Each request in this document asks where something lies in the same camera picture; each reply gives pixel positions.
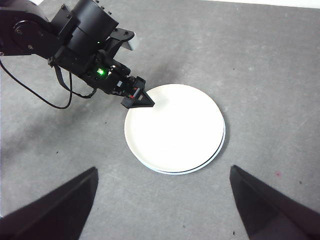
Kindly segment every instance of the gray table surface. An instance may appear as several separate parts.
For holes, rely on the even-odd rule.
[[[52,19],[63,2],[73,7],[77,1],[40,6]],[[98,190],[81,240],[246,240],[229,183],[234,164],[320,212],[320,9],[101,2],[119,27],[137,33],[138,50],[121,49],[116,59],[146,79],[147,89],[186,84],[216,101],[227,127],[223,150],[197,172],[156,173],[126,144],[120,97],[99,91],[89,100],[75,96],[70,108],[57,110],[2,71],[3,216],[96,166]],[[1,59],[50,101],[67,102],[68,92],[46,60]],[[74,88],[90,92],[78,79]]]

